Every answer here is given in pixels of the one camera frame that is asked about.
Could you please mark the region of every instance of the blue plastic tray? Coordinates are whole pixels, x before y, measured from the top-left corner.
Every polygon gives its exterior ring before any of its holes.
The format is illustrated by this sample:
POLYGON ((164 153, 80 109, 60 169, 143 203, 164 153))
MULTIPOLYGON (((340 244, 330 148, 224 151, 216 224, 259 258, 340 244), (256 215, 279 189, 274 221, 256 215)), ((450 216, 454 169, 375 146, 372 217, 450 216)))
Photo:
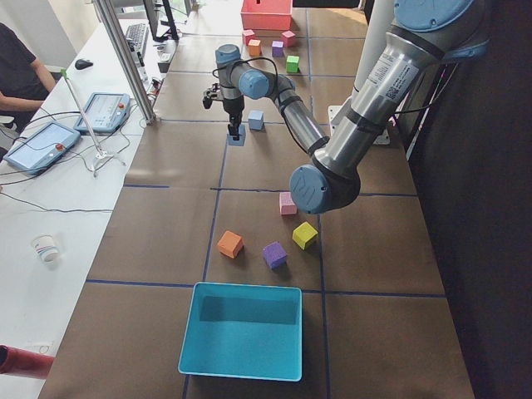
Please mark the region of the blue plastic tray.
POLYGON ((299 288, 197 283, 179 371, 299 381, 303 297, 299 288))

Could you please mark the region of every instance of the computer mouse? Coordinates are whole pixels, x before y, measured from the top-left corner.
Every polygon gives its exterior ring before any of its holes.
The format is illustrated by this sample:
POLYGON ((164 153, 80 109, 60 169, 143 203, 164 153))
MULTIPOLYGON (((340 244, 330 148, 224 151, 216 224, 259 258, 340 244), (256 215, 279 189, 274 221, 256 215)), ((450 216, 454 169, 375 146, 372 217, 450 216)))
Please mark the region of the computer mouse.
POLYGON ((74 67, 76 67, 77 70, 81 70, 81 69, 85 69, 88 67, 92 67, 93 65, 94 64, 90 62, 89 60, 80 58, 79 60, 76 61, 76 63, 74 64, 74 67))

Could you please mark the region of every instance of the person's arm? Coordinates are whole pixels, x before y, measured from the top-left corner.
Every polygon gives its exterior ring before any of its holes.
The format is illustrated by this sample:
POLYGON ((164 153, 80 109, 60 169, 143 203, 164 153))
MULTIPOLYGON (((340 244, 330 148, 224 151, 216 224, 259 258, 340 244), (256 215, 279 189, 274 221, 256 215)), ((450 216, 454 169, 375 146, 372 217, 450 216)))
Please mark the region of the person's arm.
POLYGON ((36 111, 43 101, 25 98, 7 97, 0 91, 0 111, 36 111))
POLYGON ((39 77, 42 85, 48 90, 48 92, 52 91, 56 85, 56 81, 53 79, 52 74, 47 70, 44 64, 40 62, 38 58, 36 58, 35 61, 33 61, 30 65, 39 77))

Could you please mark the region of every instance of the device screen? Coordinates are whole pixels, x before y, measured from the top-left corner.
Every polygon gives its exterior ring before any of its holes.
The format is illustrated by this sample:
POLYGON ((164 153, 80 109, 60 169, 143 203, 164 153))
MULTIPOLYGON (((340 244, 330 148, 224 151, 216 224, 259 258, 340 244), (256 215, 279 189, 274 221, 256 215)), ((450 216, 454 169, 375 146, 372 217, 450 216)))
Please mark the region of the device screen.
MULTIPOLYGON (((122 95, 96 94, 86 109, 86 117, 92 129, 107 128, 112 118, 115 116, 118 104, 122 95)), ((80 123, 80 127, 86 127, 85 122, 80 123)))
POLYGON ((71 135, 71 131, 51 124, 38 135, 24 141, 9 157, 30 170, 43 158, 53 156, 52 150, 55 145, 63 143, 71 135))

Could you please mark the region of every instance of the cube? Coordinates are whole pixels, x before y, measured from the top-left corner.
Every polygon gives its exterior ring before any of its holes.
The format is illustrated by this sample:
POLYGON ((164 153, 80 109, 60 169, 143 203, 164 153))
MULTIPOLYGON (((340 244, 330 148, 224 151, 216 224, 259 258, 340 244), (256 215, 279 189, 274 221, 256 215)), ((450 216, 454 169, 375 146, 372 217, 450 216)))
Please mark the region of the cube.
POLYGON ((255 32, 253 32, 251 29, 246 29, 242 32, 242 42, 244 42, 246 46, 249 45, 249 41, 252 39, 255 39, 255 32))
POLYGON ((248 116, 249 129, 260 131, 264 126, 264 113, 262 111, 251 110, 248 116))
POLYGON ((246 142, 246 127, 244 125, 239 126, 239 139, 236 140, 234 136, 227 133, 227 144, 234 145, 236 147, 244 147, 246 142))
POLYGON ((299 71, 299 57, 298 56, 288 56, 286 58, 286 72, 288 73, 298 73, 299 71))
POLYGON ((291 47, 296 44, 296 34, 292 31, 286 31, 281 34, 285 47, 291 47))
POLYGON ((272 42, 272 57, 284 57, 283 52, 284 43, 283 42, 272 42))
POLYGON ((286 263, 286 252, 278 241, 263 248, 263 257, 269 268, 277 268, 286 263))
POLYGON ((279 211, 281 214, 296 214, 298 212, 298 207, 292 201, 290 191, 279 193, 279 211))
POLYGON ((216 246, 222 254, 235 259, 236 255, 244 247, 244 240, 238 234, 226 230, 216 246))
POLYGON ((251 57, 260 56, 260 40, 251 39, 248 43, 248 53, 251 57))
POLYGON ((293 231, 292 239, 304 251, 316 241, 317 236, 317 230, 309 222, 304 222, 293 231))

